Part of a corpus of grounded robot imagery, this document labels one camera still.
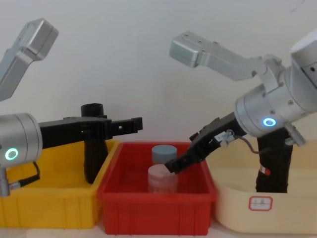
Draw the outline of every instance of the sticker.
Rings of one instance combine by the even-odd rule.
[[[222,141],[222,139],[224,138],[225,135],[226,135],[226,132],[223,131],[222,133],[216,135],[214,138],[215,138],[218,142],[220,142],[220,141]]]
[[[252,196],[249,201],[251,211],[267,212],[272,209],[273,199],[271,197]]]

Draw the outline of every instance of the white wall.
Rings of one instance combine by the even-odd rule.
[[[313,0],[0,0],[0,55],[27,21],[44,17],[60,32],[0,112],[46,121],[97,102],[112,119],[143,117],[144,130],[121,139],[187,140],[233,111],[259,80],[235,83],[178,63],[168,56],[174,36],[191,30],[245,57],[273,53],[288,65],[292,45],[317,27],[316,13]],[[317,137],[316,119],[297,123],[304,136]]]

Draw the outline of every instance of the green led ring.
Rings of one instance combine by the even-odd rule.
[[[14,152],[15,155],[12,156],[12,157],[10,157],[9,154],[12,153],[12,152]],[[14,159],[18,156],[18,150],[15,149],[15,148],[10,148],[10,149],[8,149],[8,150],[6,151],[6,153],[5,153],[4,156],[5,156],[5,159],[6,159],[6,160],[14,160]]]

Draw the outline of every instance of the white label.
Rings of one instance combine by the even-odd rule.
[[[225,135],[226,135],[226,132],[223,131],[222,133],[216,135],[216,136],[215,136],[215,139],[216,139],[218,142],[220,142],[220,141],[222,141],[222,139],[224,138]]]
[[[269,211],[272,209],[272,202],[271,197],[250,197],[249,209],[251,211]]]

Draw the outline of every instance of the red plastic bin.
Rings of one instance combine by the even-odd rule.
[[[178,154],[189,143],[121,143],[98,189],[106,234],[207,235],[216,188],[206,162],[179,174],[177,193],[148,192],[152,147],[170,144]]]

